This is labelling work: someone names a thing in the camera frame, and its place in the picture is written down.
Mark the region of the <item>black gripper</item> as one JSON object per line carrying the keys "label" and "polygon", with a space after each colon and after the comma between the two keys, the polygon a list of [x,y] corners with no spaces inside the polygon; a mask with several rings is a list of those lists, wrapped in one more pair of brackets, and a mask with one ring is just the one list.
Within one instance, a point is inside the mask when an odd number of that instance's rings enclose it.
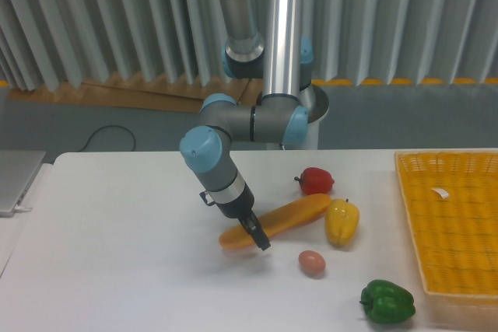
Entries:
{"label": "black gripper", "polygon": [[244,228],[258,248],[265,251],[270,246],[270,240],[262,228],[258,217],[254,214],[254,195],[247,184],[243,189],[232,187],[220,192],[202,191],[199,196],[207,206],[216,205],[227,218],[239,219]]}

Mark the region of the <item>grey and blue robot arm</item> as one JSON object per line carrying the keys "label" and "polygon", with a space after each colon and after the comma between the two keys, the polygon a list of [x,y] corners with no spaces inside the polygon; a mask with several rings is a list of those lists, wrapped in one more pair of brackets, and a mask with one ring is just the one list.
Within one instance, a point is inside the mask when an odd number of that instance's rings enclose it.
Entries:
{"label": "grey and blue robot arm", "polygon": [[227,32],[223,67],[238,79],[261,79],[261,102],[241,106],[216,93],[205,99],[199,126],[180,143],[185,163],[202,184],[202,199],[235,218],[262,250],[270,241],[253,213],[254,195],[234,164],[234,142],[304,142],[309,111],[300,93],[310,84],[312,53],[303,40],[303,0],[219,0]]}

